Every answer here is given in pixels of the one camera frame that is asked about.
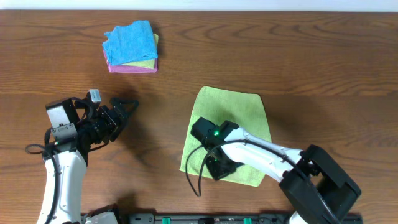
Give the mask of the light green cloth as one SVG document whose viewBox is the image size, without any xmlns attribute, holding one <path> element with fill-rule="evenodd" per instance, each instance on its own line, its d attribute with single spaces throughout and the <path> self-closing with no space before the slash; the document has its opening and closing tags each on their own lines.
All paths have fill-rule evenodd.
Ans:
<svg viewBox="0 0 398 224">
<path fill-rule="evenodd" d="M 182 172 L 199 175 L 206 150 L 203 148 L 195 150 L 200 142 L 190 134 L 190 131 L 192 125 L 201 117 L 217 125 L 226 120 L 232 121 L 249 133 L 266 141 L 272 141 L 266 111 L 258 94 L 204 86 L 198 92 L 193 105 L 180 165 Z"/>
</svg>

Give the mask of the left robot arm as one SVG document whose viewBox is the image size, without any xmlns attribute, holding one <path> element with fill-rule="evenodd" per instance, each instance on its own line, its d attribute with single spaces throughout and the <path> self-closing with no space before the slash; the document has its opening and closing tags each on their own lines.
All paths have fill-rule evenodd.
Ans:
<svg viewBox="0 0 398 224">
<path fill-rule="evenodd" d="M 81 189 L 88 154 L 115 141 L 139 106 L 137 100 L 120 98 L 110 103 L 108 108 L 87 96 L 46 106 L 52 127 L 42 152 L 47 176 L 38 223 L 84 223 Z"/>
</svg>

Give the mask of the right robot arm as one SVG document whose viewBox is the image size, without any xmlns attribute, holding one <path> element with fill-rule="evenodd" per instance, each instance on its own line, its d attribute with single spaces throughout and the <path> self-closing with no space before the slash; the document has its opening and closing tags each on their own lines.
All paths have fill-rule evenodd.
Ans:
<svg viewBox="0 0 398 224">
<path fill-rule="evenodd" d="M 200 118 L 191 134 L 207 150 L 206 164 L 215 180 L 241 165 L 276 180 L 295 209 L 289 223 L 342 223 L 361 189 L 319 146 L 292 149 L 258 138 L 236 123 L 218 126 Z"/>
</svg>

